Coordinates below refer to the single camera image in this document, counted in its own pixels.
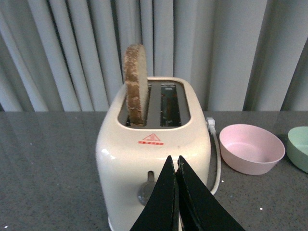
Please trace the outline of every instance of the gray countertop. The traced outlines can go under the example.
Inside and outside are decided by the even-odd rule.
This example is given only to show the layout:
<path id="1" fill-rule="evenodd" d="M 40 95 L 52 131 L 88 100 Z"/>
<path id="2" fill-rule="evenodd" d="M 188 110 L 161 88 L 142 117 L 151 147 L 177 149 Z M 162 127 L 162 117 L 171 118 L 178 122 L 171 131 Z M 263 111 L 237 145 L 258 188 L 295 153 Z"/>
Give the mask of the gray countertop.
<path id="1" fill-rule="evenodd" d="M 0 113 L 0 230 L 108 231 L 95 162 L 105 113 Z M 245 123 L 277 135 L 308 126 L 308 112 L 205 112 L 218 133 Z M 208 187 L 215 179 L 212 149 Z M 249 176 L 222 161 L 216 199 L 247 231 L 308 230 L 308 174 L 285 156 Z"/>

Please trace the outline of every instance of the toaster lever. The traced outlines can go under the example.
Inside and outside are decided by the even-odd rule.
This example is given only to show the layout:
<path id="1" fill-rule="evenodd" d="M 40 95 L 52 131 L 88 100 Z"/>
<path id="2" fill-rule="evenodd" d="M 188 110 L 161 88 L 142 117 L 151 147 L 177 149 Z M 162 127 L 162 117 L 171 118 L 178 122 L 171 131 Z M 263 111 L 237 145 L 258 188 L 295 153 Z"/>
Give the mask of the toaster lever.
<path id="1" fill-rule="evenodd" d="M 153 189 L 155 187 L 155 179 L 154 179 L 154 172 L 149 171 L 148 172 L 148 181 L 143 183 L 139 190 L 138 190 L 138 200 L 140 201 L 141 204 L 146 206 L 148 203 L 148 200 L 150 199 L 150 196 L 153 192 Z"/>

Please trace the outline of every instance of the cream toaster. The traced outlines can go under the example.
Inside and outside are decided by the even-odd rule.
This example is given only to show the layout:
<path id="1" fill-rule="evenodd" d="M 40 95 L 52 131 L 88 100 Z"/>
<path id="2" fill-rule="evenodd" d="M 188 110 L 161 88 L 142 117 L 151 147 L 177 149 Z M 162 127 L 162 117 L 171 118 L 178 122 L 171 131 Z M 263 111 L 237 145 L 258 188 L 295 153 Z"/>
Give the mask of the cream toaster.
<path id="1" fill-rule="evenodd" d="M 182 155 L 207 182 L 211 144 L 193 88 L 175 77 L 148 77 L 148 88 L 145 126 L 130 126 L 124 84 L 97 138 L 97 168 L 112 231 L 130 230 L 169 155 L 175 167 Z"/>

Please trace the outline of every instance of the white cord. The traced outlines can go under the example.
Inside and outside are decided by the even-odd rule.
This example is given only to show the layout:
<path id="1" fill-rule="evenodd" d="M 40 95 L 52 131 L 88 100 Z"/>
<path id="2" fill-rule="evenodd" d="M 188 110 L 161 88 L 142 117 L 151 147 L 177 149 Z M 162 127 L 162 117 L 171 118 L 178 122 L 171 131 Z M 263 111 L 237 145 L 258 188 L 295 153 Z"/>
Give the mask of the white cord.
<path id="1" fill-rule="evenodd" d="M 214 137 L 214 143 L 216 147 L 216 153 L 217 153 L 217 173 L 216 173 L 216 180 L 215 184 L 211 190 L 212 195 L 214 195 L 217 192 L 219 183 L 220 183 L 220 174 L 221 174 L 221 157 L 220 157 L 220 146 L 217 139 L 217 134 L 215 130 L 215 120 L 211 117 L 206 118 L 207 121 L 207 127 L 212 136 Z"/>

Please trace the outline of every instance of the toast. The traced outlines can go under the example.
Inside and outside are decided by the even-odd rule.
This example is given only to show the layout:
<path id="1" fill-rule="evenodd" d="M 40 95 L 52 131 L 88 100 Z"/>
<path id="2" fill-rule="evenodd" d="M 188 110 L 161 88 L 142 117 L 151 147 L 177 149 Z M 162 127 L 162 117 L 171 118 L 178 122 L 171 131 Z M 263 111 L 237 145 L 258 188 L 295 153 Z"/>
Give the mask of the toast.
<path id="1" fill-rule="evenodd" d="M 130 45 L 124 55 L 126 105 L 131 126 L 146 124 L 149 98 L 146 55 L 141 44 Z"/>

